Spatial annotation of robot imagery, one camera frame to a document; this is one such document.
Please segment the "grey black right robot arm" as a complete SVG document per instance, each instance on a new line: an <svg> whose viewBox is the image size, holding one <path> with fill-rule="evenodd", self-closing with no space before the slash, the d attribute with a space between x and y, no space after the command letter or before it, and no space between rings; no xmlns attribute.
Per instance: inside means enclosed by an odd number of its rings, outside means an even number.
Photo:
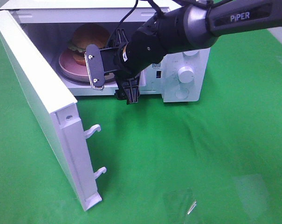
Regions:
<svg viewBox="0 0 282 224"><path fill-rule="evenodd" d="M211 47L221 35L282 27L282 0L180 0L180 8L162 12L150 1L155 14L126 39L115 29L114 47L88 45L85 61L90 85L104 88L104 76L113 73L118 99L136 103L140 72L165 55Z"/></svg>

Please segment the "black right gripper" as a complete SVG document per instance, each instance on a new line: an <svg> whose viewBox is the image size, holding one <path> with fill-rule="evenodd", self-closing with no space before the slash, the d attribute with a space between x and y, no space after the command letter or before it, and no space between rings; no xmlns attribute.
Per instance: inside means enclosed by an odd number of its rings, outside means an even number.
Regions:
<svg viewBox="0 0 282 224"><path fill-rule="evenodd" d="M158 21L147 21L128 41L123 28L114 30L107 48L100 50L90 44L85 51L89 82L93 89L104 88L104 72L112 72L118 89L115 95L127 104L138 102L140 72L152 63L159 63L166 55L160 43Z"/></svg>

